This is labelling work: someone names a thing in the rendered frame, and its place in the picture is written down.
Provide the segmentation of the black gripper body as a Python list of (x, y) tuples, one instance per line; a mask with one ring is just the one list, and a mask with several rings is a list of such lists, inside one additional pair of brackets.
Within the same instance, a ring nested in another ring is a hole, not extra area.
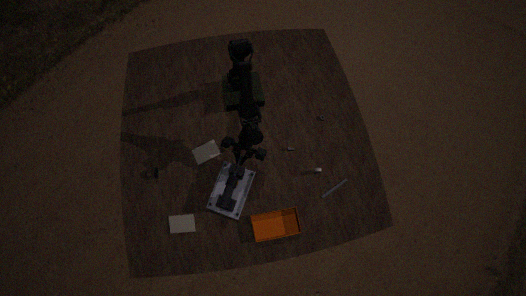
[(256, 150), (255, 148), (252, 148), (252, 144), (249, 143), (246, 134), (242, 133), (240, 134), (240, 138), (238, 143), (233, 142), (234, 138), (225, 136), (225, 138), (222, 140), (221, 146), (224, 148), (229, 148), (229, 146), (233, 146), (233, 151), (238, 152), (240, 149), (245, 150), (247, 155), (252, 156), (252, 154), (255, 154), (255, 158), (259, 159), (261, 161), (264, 161), (264, 158), (266, 156), (266, 149), (258, 147)]

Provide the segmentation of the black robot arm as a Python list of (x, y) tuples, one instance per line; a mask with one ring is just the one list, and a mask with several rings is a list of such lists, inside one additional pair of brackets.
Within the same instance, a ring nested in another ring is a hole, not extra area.
[[(233, 68), (227, 73), (230, 91), (241, 91), (242, 98), (239, 101), (238, 115), (242, 127), (242, 133), (246, 134), (250, 144), (258, 145), (263, 141), (263, 134), (258, 126), (261, 122), (261, 111), (253, 99), (251, 70), (253, 57), (253, 47), (248, 38), (230, 40), (228, 44), (230, 60), (233, 62)], [(251, 53), (249, 61), (244, 61)], [(258, 115), (258, 118), (255, 118)], [(245, 119), (242, 122), (242, 118)], [(240, 138), (239, 133), (238, 138)]]

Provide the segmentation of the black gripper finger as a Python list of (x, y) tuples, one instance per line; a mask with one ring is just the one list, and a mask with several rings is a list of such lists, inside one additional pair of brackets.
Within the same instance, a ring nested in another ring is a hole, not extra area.
[[(247, 152), (246, 152), (246, 153), (247, 153)], [(243, 164), (248, 158), (251, 158), (251, 157), (252, 157), (252, 156), (250, 156), (250, 155), (247, 155), (246, 153), (245, 153), (245, 155), (244, 155), (244, 157), (243, 157), (243, 160), (242, 160), (240, 166), (242, 166), (242, 164)]]
[(237, 163), (238, 163), (238, 160), (239, 160), (239, 157), (240, 157), (240, 152), (241, 152), (241, 149), (240, 149), (240, 150), (239, 150), (238, 152), (236, 152), (236, 151), (233, 151), (233, 150), (232, 150), (231, 152), (233, 152), (233, 153), (234, 153), (234, 156), (235, 156), (235, 160), (236, 160), (236, 164), (237, 164)]

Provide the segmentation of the orange rectangular tray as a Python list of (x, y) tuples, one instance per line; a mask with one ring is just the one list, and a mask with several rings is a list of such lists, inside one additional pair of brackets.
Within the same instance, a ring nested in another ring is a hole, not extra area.
[(250, 216), (256, 242), (301, 233), (297, 207)]

